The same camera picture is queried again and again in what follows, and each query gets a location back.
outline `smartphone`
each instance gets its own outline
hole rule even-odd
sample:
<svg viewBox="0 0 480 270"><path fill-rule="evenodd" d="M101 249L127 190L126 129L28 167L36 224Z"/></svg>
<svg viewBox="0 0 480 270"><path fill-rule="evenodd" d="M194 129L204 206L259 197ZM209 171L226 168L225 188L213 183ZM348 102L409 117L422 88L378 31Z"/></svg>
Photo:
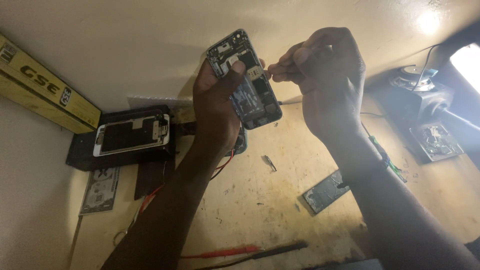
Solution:
<svg viewBox="0 0 480 270"><path fill-rule="evenodd" d="M108 123L98 127L94 157L166 145L170 140L168 114Z"/></svg>
<svg viewBox="0 0 480 270"><path fill-rule="evenodd" d="M282 118L280 105L245 30L238 29L228 35L210 47L206 54L218 78L224 77L235 61L245 63L245 77L230 96L245 129L254 129Z"/></svg>

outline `yellow box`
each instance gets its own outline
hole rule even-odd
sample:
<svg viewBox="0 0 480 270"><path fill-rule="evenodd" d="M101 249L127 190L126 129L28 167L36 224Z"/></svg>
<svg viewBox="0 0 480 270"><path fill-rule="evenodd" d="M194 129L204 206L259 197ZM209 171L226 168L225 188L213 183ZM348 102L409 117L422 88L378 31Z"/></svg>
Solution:
<svg viewBox="0 0 480 270"><path fill-rule="evenodd" d="M74 133L96 130L101 111L0 35L0 95Z"/></svg>

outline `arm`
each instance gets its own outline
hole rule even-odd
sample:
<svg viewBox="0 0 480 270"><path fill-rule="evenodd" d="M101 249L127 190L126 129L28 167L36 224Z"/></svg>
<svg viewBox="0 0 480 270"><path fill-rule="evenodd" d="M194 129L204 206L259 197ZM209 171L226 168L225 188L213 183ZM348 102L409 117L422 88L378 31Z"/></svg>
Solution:
<svg viewBox="0 0 480 270"><path fill-rule="evenodd" d="M390 168L365 179L382 157L362 130L365 64L346 28L323 28L268 68L276 82L303 94L303 116L327 147L367 223L386 269L480 269Z"/></svg>
<svg viewBox="0 0 480 270"><path fill-rule="evenodd" d="M168 183L103 265L103 270L176 269L192 219L215 167L238 136L240 121L229 96L243 79L237 61L218 80L204 61L193 87L197 119L192 147Z"/></svg>

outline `gse logo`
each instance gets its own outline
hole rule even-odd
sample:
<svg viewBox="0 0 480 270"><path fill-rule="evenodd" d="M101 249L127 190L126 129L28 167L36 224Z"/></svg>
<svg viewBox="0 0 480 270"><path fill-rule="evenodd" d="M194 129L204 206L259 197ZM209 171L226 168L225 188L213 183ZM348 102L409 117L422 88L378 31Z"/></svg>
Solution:
<svg viewBox="0 0 480 270"><path fill-rule="evenodd" d="M65 87L65 90L63 91L63 94L60 97L60 104L66 107L68 104L68 101L70 100L71 95L72 95L72 91L68 87Z"/></svg>
<svg viewBox="0 0 480 270"><path fill-rule="evenodd" d="M48 79L45 78L44 76L38 74L33 68L29 67L29 66L23 66L20 71L27 77L29 78L33 78L35 75L36 75L36 78L33 79L34 82L36 82L38 85L40 86L45 86L46 84L47 85L47 90L52 93L52 94L56 94L57 93L57 90L60 90L60 88L56 85L54 85L53 83L49 83L48 82Z"/></svg>

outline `small metal part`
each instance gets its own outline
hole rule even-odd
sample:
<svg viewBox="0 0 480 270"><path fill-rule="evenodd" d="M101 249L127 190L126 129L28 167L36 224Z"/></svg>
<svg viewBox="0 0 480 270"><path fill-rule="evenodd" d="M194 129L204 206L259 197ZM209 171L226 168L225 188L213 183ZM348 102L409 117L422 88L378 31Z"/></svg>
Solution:
<svg viewBox="0 0 480 270"><path fill-rule="evenodd" d="M267 155L265 155L264 157L267 160L267 162L270 164L270 166L272 166L272 168L276 171L275 165L273 165L273 162L270 160L270 158Z"/></svg>

